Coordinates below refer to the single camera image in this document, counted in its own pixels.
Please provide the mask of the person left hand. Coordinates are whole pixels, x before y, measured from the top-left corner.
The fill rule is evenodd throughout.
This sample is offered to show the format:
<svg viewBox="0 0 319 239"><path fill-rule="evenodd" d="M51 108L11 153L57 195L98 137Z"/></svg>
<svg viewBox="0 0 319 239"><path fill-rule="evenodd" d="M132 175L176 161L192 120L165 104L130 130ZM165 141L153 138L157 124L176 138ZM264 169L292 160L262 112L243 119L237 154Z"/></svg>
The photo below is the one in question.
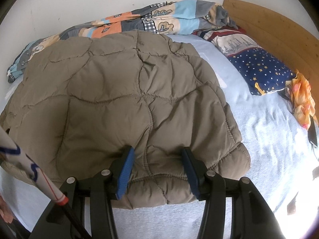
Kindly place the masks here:
<svg viewBox="0 0 319 239"><path fill-rule="evenodd" d="M14 215L1 195L0 195L0 213L1 213L1 217L4 219L6 223L13 222Z"/></svg>

